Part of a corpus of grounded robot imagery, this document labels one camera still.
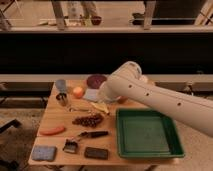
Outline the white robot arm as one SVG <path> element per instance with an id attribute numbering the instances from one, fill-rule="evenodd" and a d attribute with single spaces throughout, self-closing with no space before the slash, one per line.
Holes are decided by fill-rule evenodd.
<path id="1" fill-rule="evenodd" d="M 124 63 L 100 86 L 99 98 L 115 102 L 127 97 L 213 137 L 213 101 L 150 85 L 141 76 L 136 62 Z"/>

